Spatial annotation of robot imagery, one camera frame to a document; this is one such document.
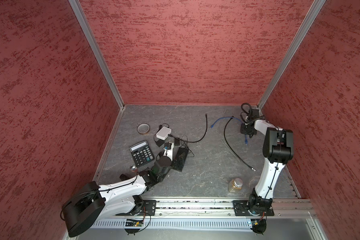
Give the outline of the black desk calculator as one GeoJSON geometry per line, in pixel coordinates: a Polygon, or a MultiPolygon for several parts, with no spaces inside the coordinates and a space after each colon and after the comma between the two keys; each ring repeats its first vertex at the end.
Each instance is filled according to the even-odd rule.
{"type": "Polygon", "coordinates": [[[147,141],[139,142],[129,148],[136,167],[144,166],[155,160],[147,141]]]}

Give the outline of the right metal frame post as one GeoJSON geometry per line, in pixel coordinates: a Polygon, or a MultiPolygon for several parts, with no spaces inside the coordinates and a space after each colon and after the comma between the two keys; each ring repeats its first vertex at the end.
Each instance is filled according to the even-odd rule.
{"type": "Polygon", "coordinates": [[[268,87],[266,88],[264,94],[262,95],[260,101],[258,102],[257,106],[261,110],[271,93],[275,89],[276,85],[278,84],[279,80],[281,79],[283,73],[285,72],[287,66],[289,65],[290,61],[292,60],[293,56],[295,55],[296,51],[298,50],[299,46],[301,45],[303,39],[307,35],[308,31],[310,30],[312,24],[314,23],[315,19],[319,15],[322,7],[324,6],[326,0],[314,0],[311,7],[309,8],[304,20],[302,21],[297,33],[295,34],[286,54],[284,55],[281,63],[279,64],[275,74],[273,75],[268,87]]]}

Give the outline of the left metal frame post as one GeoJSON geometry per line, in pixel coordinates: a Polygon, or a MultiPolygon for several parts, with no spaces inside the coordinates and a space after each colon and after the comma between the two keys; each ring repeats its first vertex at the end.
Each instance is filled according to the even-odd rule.
{"type": "Polygon", "coordinates": [[[125,103],[122,100],[121,94],[116,86],[114,78],[112,77],[111,71],[106,63],[106,60],[101,52],[101,49],[96,41],[96,38],[91,30],[90,24],[85,16],[84,10],[78,0],[69,0],[70,6],[81,26],[81,29],[92,49],[92,52],[102,70],[102,73],[113,93],[115,100],[118,103],[118,106],[121,110],[124,110],[125,103]]]}

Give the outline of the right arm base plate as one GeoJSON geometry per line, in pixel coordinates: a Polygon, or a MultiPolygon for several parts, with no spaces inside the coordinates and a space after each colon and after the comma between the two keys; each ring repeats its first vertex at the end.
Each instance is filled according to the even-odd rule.
{"type": "Polygon", "coordinates": [[[235,212],[235,216],[237,217],[273,217],[275,215],[272,201],[233,201],[233,208],[235,212]]]}

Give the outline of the white network switch box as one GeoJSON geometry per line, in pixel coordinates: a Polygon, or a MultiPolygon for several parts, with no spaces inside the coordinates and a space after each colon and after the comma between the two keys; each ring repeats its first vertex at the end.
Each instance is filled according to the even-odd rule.
{"type": "Polygon", "coordinates": [[[170,129],[170,128],[168,128],[168,127],[162,127],[162,128],[160,128],[160,130],[156,133],[156,137],[157,137],[159,140],[165,141],[171,133],[172,133],[172,129],[170,129]]]}

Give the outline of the aluminium front rail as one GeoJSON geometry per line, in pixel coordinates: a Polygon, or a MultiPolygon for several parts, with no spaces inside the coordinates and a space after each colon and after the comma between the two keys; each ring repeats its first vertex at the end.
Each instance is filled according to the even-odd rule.
{"type": "MultiPolygon", "coordinates": [[[[233,201],[246,199],[232,198],[145,198],[156,200],[155,218],[252,218],[235,216],[233,201]]],[[[275,215],[268,218],[310,219],[317,214],[308,199],[274,199],[272,207],[275,215]]]]}

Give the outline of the metal frame post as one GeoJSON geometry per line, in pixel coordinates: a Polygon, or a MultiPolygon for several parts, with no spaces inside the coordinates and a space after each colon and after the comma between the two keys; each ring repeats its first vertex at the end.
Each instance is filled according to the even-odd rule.
{"type": "Polygon", "coordinates": [[[69,0],[70,6],[81,26],[81,29],[92,49],[92,52],[102,70],[102,73],[113,93],[115,100],[118,103],[118,106],[121,110],[124,110],[125,103],[122,100],[121,94],[116,86],[114,78],[112,77],[111,71],[106,63],[106,60],[101,52],[101,49],[96,41],[96,38],[91,30],[90,24],[85,16],[84,10],[78,0],[69,0]]]}
{"type": "Polygon", "coordinates": [[[324,6],[326,0],[314,0],[311,7],[309,8],[304,20],[302,21],[297,33],[295,34],[286,54],[284,55],[281,63],[279,64],[275,74],[273,75],[268,87],[266,88],[264,94],[262,95],[260,101],[258,102],[257,106],[261,110],[271,93],[275,89],[276,85],[278,84],[279,80],[281,79],[283,73],[285,72],[287,66],[289,65],[290,61],[292,60],[293,56],[295,55],[296,51],[298,50],[299,46],[301,45],[303,39],[307,35],[308,31],[310,30],[312,24],[314,23],[315,19],[319,15],[322,7],[324,6]]]}

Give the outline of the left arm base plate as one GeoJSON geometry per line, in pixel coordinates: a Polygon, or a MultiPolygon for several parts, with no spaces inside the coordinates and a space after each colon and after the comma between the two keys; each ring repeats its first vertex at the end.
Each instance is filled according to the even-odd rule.
{"type": "Polygon", "coordinates": [[[146,213],[151,216],[155,215],[156,211],[156,200],[140,200],[136,202],[134,208],[129,212],[131,216],[144,216],[146,213]]]}

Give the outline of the black ribbed network switch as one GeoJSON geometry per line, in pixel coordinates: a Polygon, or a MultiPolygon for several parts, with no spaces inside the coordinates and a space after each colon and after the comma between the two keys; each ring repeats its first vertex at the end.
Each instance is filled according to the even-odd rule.
{"type": "Polygon", "coordinates": [[[189,149],[188,148],[179,148],[173,161],[172,161],[172,169],[178,172],[182,172],[186,158],[188,156],[189,149]]]}

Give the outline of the brown tape roll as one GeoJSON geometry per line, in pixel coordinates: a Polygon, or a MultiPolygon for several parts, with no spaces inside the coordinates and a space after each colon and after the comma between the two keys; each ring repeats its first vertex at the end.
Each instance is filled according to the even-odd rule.
{"type": "Polygon", "coordinates": [[[147,123],[142,123],[140,125],[138,125],[137,127],[137,131],[140,135],[147,135],[151,130],[151,127],[149,124],[147,123]]]}

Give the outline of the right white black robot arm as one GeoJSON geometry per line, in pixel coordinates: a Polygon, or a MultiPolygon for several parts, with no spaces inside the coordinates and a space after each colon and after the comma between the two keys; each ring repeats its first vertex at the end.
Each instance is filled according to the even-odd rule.
{"type": "Polygon", "coordinates": [[[246,135],[261,133],[265,136],[263,156],[265,158],[261,177],[250,194],[247,209],[250,215],[267,214],[272,207],[274,188],[281,171],[294,156],[293,131],[279,128],[260,116],[259,110],[242,110],[241,117],[246,135]]]}

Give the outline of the amber glass jar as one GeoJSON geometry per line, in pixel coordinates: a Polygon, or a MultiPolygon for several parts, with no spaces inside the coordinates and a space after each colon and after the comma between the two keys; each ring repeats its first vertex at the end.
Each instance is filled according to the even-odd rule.
{"type": "Polygon", "coordinates": [[[240,178],[232,179],[229,183],[228,190],[230,193],[241,191],[243,188],[243,180],[240,178]]]}

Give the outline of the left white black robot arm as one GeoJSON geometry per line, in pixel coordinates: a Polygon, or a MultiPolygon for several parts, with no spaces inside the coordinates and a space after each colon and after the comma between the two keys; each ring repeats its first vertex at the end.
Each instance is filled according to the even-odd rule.
{"type": "Polygon", "coordinates": [[[136,215],[143,207],[141,195],[164,180],[172,168],[174,148],[166,143],[162,155],[152,168],[135,177],[110,185],[92,181],[84,185],[62,205],[61,219],[70,238],[87,231],[97,220],[115,215],[136,215]]]}

